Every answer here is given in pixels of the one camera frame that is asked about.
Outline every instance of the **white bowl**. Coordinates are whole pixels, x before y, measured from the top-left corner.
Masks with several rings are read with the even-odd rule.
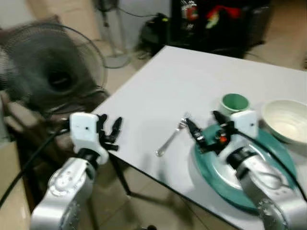
[[[294,144],[307,144],[307,105],[277,100],[262,107],[262,117],[273,135]]]

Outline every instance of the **wire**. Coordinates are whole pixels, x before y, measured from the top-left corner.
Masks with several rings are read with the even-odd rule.
[[[136,15],[136,14],[130,13],[130,12],[128,12],[128,11],[125,11],[125,10],[119,8],[119,7],[118,7],[118,9],[119,9],[120,11],[123,11],[123,12],[126,13],[126,14],[129,14],[129,15],[131,15],[131,16],[138,17],[138,18],[148,18],[148,17],[154,17],[154,16],[156,16],[156,15],[154,15],[154,14]]]
[[[289,176],[291,177],[291,179],[294,181],[295,185],[299,189],[300,193],[302,194],[303,199],[307,202],[307,198],[306,198],[306,195],[304,193],[304,190],[302,189],[301,185],[299,184],[299,182],[297,181],[297,179],[295,178],[293,173],[285,166],[285,164],[270,149],[268,149],[266,146],[264,146],[261,142],[255,140],[254,138],[251,138],[250,136],[246,135],[245,133],[240,132],[237,129],[235,129],[235,132],[237,134],[245,137],[246,139],[252,141],[256,145],[258,145],[260,148],[262,148],[263,150],[268,152],[274,158],[274,160],[276,160],[283,167],[283,169],[289,174]]]
[[[29,169],[29,167],[31,167],[33,161],[42,153],[42,150],[55,138],[55,136],[58,135],[59,132],[60,132],[60,129],[57,130],[54,134],[50,135],[47,138],[47,140],[36,150],[36,152],[33,153],[31,158],[25,163],[23,169],[17,174],[15,179],[11,182],[11,184],[9,185],[9,187],[6,189],[5,193],[1,197],[0,209],[3,206],[5,200],[8,198],[11,191],[13,190],[13,188],[15,187],[15,185],[17,184],[17,182],[23,177],[23,175]]]
[[[275,66],[276,66],[276,64],[274,64],[274,63],[272,63],[272,62],[270,62],[270,61],[268,61],[268,60],[266,60],[266,59],[263,59],[262,57],[260,57],[260,56],[258,56],[258,55],[256,55],[256,54],[252,54],[252,53],[246,53],[246,54],[247,54],[247,55],[254,56],[254,57],[258,58],[259,60],[261,60],[261,61],[263,61],[263,62],[266,62],[266,63],[268,63],[268,64],[271,64],[271,65],[275,65]]]

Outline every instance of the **floor tile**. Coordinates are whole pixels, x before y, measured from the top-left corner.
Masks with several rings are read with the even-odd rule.
[[[99,230],[99,223],[97,221],[96,214],[94,213],[94,209],[90,204],[91,202],[92,201],[89,200],[81,209],[80,222],[77,228],[78,230]]]
[[[274,0],[265,44],[255,46],[245,59],[292,69],[303,69],[307,52],[307,12],[304,0]]]
[[[111,48],[105,41],[96,41],[95,44],[100,49],[105,58],[112,54]],[[144,64],[149,60],[137,58],[138,52],[130,51],[130,62],[128,65],[118,69],[107,69],[106,89],[109,93],[114,93],[125,82],[127,82]]]
[[[195,215],[202,221],[202,223],[210,230],[236,230],[218,217],[205,211],[203,208],[184,199],[184,202],[191,208]]]
[[[154,181],[100,229],[136,230],[149,225],[158,230],[208,230],[177,194]]]
[[[127,165],[122,168],[127,183],[133,192],[139,192],[151,181],[150,178]],[[83,222],[91,223],[94,221],[94,224],[99,226],[114,215],[127,201],[129,201],[129,197],[126,196],[112,164],[108,161],[107,164],[101,165],[97,171],[93,193],[89,201],[90,207],[85,207],[93,213],[89,210],[83,212],[83,216],[86,216],[83,217]]]

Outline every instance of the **red object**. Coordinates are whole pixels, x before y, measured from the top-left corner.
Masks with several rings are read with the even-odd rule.
[[[194,21],[198,18],[197,8],[195,6],[187,8],[187,19]]]
[[[220,142],[223,144],[225,142],[227,142],[227,138],[226,137],[220,137]]]
[[[229,16],[233,19],[237,19],[240,17],[241,10],[239,8],[226,7],[222,5],[215,6],[209,13],[207,13],[207,19],[211,18],[214,14],[218,13],[220,9],[224,9],[228,12]]]

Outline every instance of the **electric fan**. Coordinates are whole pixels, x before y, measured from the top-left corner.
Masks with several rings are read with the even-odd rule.
[[[57,23],[32,24],[1,40],[0,89],[41,114],[84,110],[84,98],[106,93],[104,66],[97,46],[80,32]]]

